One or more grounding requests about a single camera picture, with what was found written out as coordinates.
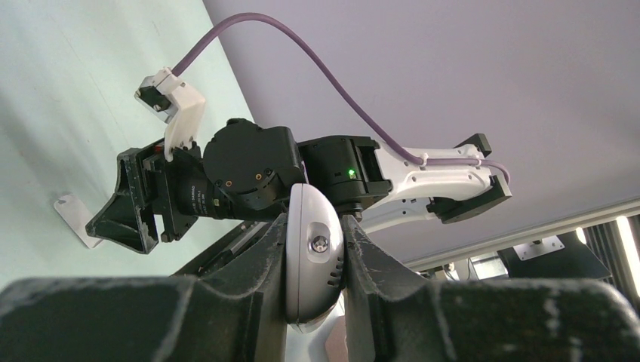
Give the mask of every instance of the silver bolt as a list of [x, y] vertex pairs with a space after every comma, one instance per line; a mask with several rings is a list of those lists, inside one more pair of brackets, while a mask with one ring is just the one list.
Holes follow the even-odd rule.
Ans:
[[329, 248], [329, 241], [324, 236], [316, 236], [311, 242], [311, 249], [317, 253], [324, 253]]

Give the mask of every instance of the metal bracket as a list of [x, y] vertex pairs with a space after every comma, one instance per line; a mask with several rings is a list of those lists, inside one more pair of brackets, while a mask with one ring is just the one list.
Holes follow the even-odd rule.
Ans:
[[85, 225], [94, 215], [87, 209], [78, 196], [74, 194], [60, 196], [54, 202], [54, 209], [56, 209], [66, 224], [89, 249], [95, 248], [102, 242], [103, 239], [101, 238], [92, 238], [87, 235]]
[[537, 258], [538, 256], [546, 255], [548, 253], [553, 253], [554, 251], [562, 250], [564, 248], [565, 245], [557, 236], [551, 236], [532, 243], [516, 245], [513, 247], [513, 250], [518, 254], [518, 258], [524, 261]]

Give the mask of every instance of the ceiling light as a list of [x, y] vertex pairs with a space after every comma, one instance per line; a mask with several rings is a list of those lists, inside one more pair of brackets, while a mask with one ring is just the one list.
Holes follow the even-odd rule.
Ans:
[[626, 261], [629, 263], [629, 269], [631, 269], [635, 292], [640, 296], [640, 258], [638, 257], [638, 249], [635, 248], [629, 220], [624, 216], [620, 216], [616, 219], [616, 223], [620, 230]]
[[578, 235], [578, 239], [580, 240], [580, 243], [586, 245], [586, 236], [584, 235], [584, 230], [582, 230], [582, 228], [578, 228], [576, 229], [576, 234]]

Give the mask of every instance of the black plastic housing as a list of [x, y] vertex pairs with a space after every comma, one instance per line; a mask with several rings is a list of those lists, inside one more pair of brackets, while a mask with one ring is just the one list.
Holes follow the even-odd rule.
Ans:
[[171, 101], [161, 94], [158, 89], [153, 86], [142, 87], [138, 89], [139, 98], [156, 112], [166, 111], [171, 107]]
[[230, 119], [202, 158], [207, 178], [233, 204], [253, 210], [285, 201], [293, 184], [305, 183], [296, 141], [286, 127], [263, 129]]
[[[350, 361], [640, 360], [638, 318], [612, 286], [428, 281], [351, 216], [341, 225]], [[0, 293], [0, 360], [284, 360], [287, 226], [204, 278], [16, 281]]]
[[201, 170], [192, 170], [176, 182], [176, 204], [185, 215], [205, 216], [214, 219], [237, 219], [272, 222], [285, 212], [282, 203], [262, 210], [254, 210], [234, 204], [216, 187]]
[[340, 214], [360, 213], [391, 191], [382, 178], [370, 137], [329, 136], [298, 144], [309, 183], [320, 190]]

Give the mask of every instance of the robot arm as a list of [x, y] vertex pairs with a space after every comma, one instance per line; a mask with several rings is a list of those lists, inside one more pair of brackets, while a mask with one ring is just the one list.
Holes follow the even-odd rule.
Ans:
[[410, 221], [439, 218], [452, 223], [478, 215], [511, 197], [503, 175], [492, 176], [482, 160], [491, 153], [483, 135], [454, 149], [409, 149], [429, 158], [475, 158], [480, 166], [420, 167], [402, 160], [385, 143], [376, 150], [383, 177], [391, 180], [389, 195], [362, 213], [361, 227], [375, 232]]
[[[417, 166], [369, 137], [297, 143], [286, 127], [232, 119], [201, 154], [193, 139], [205, 99], [195, 88], [164, 68], [136, 97], [168, 123], [165, 138], [118, 156], [116, 191], [86, 229], [138, 253], [180, 240], [200, 216], [273, 221], [298, 183], [317, 188], [339, 216], [355, 216], [367, 232], [413, 220], [461, 221], [511, 196], [503, 176], [481, 166], [491, 153], [481, 134], [454, 149], [409, 149], [428, 158]], [[461, 159], [473, 162], [437, 162]], [[154, 214], [165, 224], [160, 238]]]

